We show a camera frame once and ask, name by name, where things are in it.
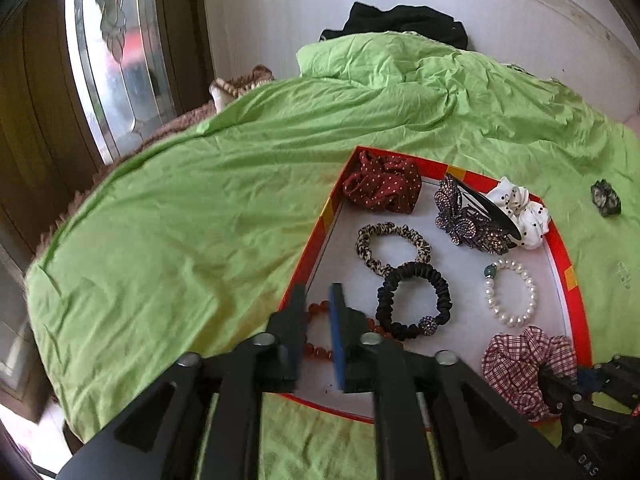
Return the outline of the grey sheer scrunchie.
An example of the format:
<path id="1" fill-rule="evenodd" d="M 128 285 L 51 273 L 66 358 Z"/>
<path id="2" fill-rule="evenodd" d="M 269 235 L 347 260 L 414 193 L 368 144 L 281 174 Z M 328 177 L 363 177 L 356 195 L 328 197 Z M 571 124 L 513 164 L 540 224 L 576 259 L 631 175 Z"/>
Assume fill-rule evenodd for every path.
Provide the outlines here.
<path id="1" fill-rule="evenodd" d="M 591 200 L 599 214 L 606 218 L 622 213 L 622 202 L 611 183 L 605 179 L 597 180 L 590 186 Z"/>

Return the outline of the white dotted scrunchie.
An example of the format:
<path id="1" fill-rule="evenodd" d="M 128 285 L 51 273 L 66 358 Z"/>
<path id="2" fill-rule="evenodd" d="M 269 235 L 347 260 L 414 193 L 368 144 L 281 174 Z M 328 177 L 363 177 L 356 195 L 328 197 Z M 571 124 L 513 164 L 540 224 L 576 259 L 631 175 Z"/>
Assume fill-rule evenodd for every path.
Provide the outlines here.
<path id="1" fill-rule="evenodd" d="M 486 194 L 516 225 L 521 239 L 516 244 L 526 250 L 534 250 L 542 245 L 549 232 L 550 214 L 548 209 L 536 200 L 527 188 L 502 177 L 498 184 Z"/>

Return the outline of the red dotted scrunchie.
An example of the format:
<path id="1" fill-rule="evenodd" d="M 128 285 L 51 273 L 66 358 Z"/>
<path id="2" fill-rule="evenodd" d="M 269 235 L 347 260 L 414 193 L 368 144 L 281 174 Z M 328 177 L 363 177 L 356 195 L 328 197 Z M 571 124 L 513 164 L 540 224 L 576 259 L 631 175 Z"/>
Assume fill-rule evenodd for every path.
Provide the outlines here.
<path id="1" fill-rule="evenodd" d="M 421 188 L 419 168 L 412 159 L 362 151 L 344 181 L 343 193 L 365 210 L 412 214 Z"/>

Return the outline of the black hair claw clip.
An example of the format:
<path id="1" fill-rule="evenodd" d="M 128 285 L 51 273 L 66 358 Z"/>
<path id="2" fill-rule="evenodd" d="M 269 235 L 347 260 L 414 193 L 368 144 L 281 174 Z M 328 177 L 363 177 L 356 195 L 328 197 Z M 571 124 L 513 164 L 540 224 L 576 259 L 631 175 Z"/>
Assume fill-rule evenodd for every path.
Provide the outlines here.
<path id="1" fill-rule="evenodd" d="M 447 174 L 447 177 L 450 177 L 459 188 L 462 188 L 466 196 L 468 196 L 468 199 L 472 200 L 477 208 L 480 208 L 482 211 L 484 211 L 484 213 L 487 214 L 488 217 L 498 223 L 498 225 L 501 226 L 509 235 L 511 235 L 516 240 L 522 239 L 521 232 L 516 224 L 489 198 L 487 198 L 484 194 L 475 191 L 474 188 L 470 188 L 469 185 L 466 185 L 464 182 L 457 179 L 452 174 Z"/>

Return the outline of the black garment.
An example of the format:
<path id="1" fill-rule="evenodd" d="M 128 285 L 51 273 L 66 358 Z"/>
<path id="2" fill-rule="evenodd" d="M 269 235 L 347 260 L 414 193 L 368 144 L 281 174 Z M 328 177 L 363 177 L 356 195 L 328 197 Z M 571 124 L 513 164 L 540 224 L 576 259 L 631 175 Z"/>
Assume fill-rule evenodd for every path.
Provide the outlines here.
<path id="1" fill-rule="evenodd" d="M 380 10 L 376 6 L 355 2 L 342 29 L 325 29 L 320 41 L 367 32 L 416 32 L 431 40 L 457 49 L 469 47 L 469 37 L 463 24 L 452 16 L 429 6 L 394 6 Z"/>

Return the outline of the red jewelry tray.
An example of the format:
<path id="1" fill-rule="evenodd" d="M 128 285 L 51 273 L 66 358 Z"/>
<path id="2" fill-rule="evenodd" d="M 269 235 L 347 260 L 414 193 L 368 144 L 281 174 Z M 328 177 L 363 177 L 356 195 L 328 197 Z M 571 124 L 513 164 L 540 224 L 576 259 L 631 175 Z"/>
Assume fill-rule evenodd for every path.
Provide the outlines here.
<path id="1" fill-rule="evenodd" d="M 344 197 L 343 184 L 354 169 L 358 154 L 370 151 L 375 155 L 398 155 L 412 159 L 419 168 L 422 188 L 412 214 L 373 212 L 358 208 Z M 367 224 L 393 222 L 398 226 L 410 226 L 431 245 L 431 265 L 447 281 L 452 299 L 450 321 L 431 337 L 418 337 L 403 343 L 405 349 L 432 356 L 442 349 L 456 352 L 478 374 L 490 338 L 495 334 L 518 335 L 524 327 L 510 327 L 500 323 L 489 309 L 486 297 L 484 269 L 497 261 L 497 256 L 479 252 L 450 242 L 447 233 L 435 226 L 437 207 L 433 195 L 445 174 L 486 193 L 498 184 L 498 180 L 477 172 L 446 165 L 436 160 L 407 154 L 357 146 L 338 174 L 311 234 L 296 264 L 290 284 L 281 301 L 281 309 L 296 285 L 304 285 L 307 306 L 329 299 L 330 286 L 341 283 L 346 304 L 361 311 L 367 318 L 374 318 L 376 293 L 382 278 L 373 273 L 356 254 L 358 231 Z M 371 242 L 373 257 L 392 266 L 412 260 L 416 250 L 397 235 L 375 237 Z M 508 261 L 520 264 L 536 287 L 536 310 L 532 324 L 550 336 L 564 335 L 570 338 L 576 353 L 578 366 L 593 364 L 589 328 L 582 294 L 577 284 L 574 266 L 554 223 L 542 245 L 535 250 L 515 248 L 506 256 Z M 416 323 L 424 315 L 437 314 L 434 288 L 414 278 L 399 286 L 394 307 L 394 321 Z M 496 297 L 503 310 L 509 310 L 514 318 L 526 310 L 530 300 L 530 287 L 523 284 L 515 271 L 501 269 L 497 276 Z M 306 356 L 303 358 L 302 377 L 292 394 L 285 399 L 313 408 L 322 413 L 358 422 L 373 422 L 373 401 L 368 394 L 345 394 L 337 382 L 333 363 Z"/>

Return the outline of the stained glass window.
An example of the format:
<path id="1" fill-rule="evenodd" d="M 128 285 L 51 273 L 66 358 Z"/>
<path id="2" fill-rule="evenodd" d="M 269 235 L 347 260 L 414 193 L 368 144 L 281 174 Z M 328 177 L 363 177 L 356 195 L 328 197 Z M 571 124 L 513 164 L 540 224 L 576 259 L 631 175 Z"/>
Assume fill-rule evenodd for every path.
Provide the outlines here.
<path id="1" fill-rule="evenodd" d="M 176 116 L 155 0 L 65 0 L 74 83 L 106 164 Z"/>

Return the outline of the rhinestone butterfly hair clip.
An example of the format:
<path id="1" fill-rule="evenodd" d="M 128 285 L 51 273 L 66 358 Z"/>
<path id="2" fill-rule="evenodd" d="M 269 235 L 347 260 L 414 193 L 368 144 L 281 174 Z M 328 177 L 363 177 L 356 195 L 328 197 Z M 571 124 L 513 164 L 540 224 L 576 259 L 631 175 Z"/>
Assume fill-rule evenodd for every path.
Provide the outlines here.
<path id="1" fill-rule="evenodd" d="M 439 182 L 434 201 L 438 210 L 435 224 L 455 245 L 496 255 L 516 247 L 516 239 L 477 208 L 447 174 Z"/>

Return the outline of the pink plaid scrunchie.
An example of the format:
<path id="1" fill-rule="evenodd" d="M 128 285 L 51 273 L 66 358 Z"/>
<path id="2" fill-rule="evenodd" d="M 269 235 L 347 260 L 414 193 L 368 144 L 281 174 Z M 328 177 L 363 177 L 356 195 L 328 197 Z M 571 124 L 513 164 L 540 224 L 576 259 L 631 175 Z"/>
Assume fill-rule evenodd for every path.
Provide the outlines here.
<path id="1" fill-rule="evenodd" d="M 486 382 L 529 422 L 551 416 L 538 385 L 542 370 L 577 382 L 577 360 L 570 338 L 549 336 L 537 326 L 527 326 L 519 335 L 493 336 L 480 368 Z"/>

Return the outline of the green bed sheet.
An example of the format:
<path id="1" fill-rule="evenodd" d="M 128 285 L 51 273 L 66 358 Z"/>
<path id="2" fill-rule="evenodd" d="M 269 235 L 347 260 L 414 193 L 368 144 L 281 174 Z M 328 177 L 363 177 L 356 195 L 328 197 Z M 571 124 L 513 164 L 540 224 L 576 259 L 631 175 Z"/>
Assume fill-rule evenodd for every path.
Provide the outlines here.
<path id="1" fill-rule="evenodd" d="M 81 197 L 27 273 L 44 369 L 81 448 L 186 352 L 207 359 L 281 311 L 314 222 L 357 146 L 436 160 L 524 186 L 549 211 L 582 294 L 593 365 L 639 359 L 639 140 L 559 81 L 416 35 L 384 32 L 303 47 L 297 77 L 248 92 L 183 133 L 125 158 Z M 591 200 L 611 183 L 619 216 Z M 375 237 L 416 256 L 392 266 Z M 382 278 L 368 329 L 403 343 L 450 321 L 447 281 L 410 226 L 367 224 L 356 254 Z M 484 269 L 500 323 L 535 326 L 536 287 L 504 255 Z M 501 269 L 532 302 L 515 318 Z M 434 288 L 437 314 L 394 321 L 400 284 Z M 307 306 L 303 358 L 333 363 L 330 302 Z M 299 379 L 302 377 L 303 359 Z M 262 397 L 255 479 L 381 479 L 372 424 Z"/>

